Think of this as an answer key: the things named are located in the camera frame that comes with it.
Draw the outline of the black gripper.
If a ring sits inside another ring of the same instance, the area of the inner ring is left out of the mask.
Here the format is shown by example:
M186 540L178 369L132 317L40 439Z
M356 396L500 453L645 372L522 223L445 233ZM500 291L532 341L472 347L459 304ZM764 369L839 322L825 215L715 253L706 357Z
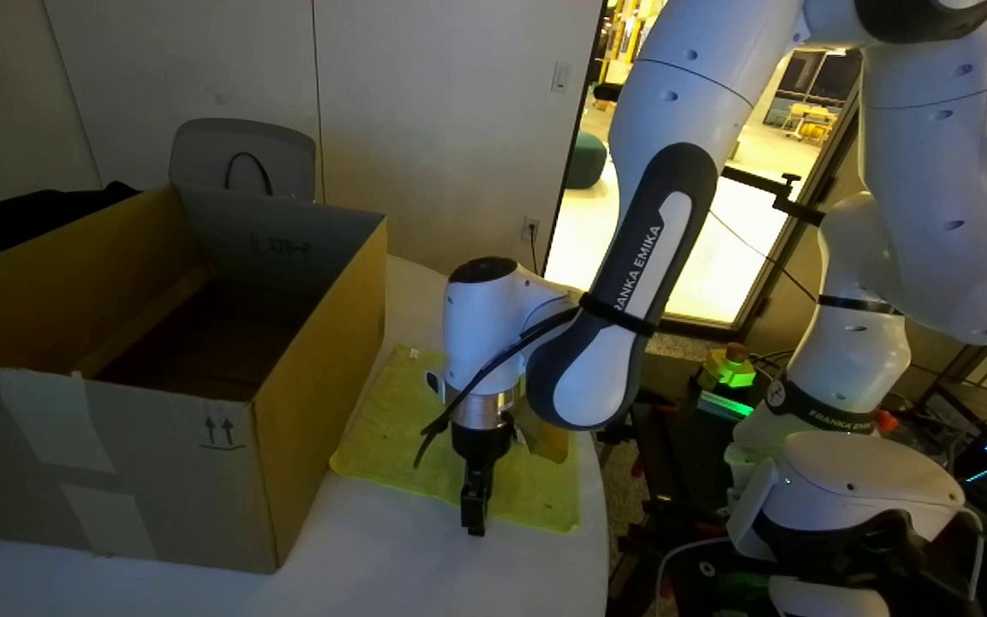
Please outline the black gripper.
M451 449L464 464L459 489L459 522L469 536L486 536L494 465L515 443L509 394L464 394L451 410Z

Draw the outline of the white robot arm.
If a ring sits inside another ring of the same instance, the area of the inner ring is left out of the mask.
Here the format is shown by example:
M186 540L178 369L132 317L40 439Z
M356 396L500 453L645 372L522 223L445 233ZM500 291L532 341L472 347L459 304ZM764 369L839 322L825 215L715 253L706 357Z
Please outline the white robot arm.
M864 56L859 187L823 212L825 273L783 377L734 431L738 518L791 443L896 483L873 409L923 322L987 341L987 0L669 0L618 95L621 223L586 293L503 258L445 291L445 410L464 460L461 523L480 528L509 409L559 427L610 424L701 233L739 123L796 45Z

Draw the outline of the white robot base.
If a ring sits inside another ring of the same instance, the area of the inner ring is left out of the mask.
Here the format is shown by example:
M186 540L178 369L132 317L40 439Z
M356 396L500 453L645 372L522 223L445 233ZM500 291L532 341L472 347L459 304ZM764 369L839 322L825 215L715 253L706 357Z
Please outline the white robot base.
M725 538L770 563L776 617L980 617L983 547L965 570L939 547L964 515L964 486L901 443L791 431L752 465Z

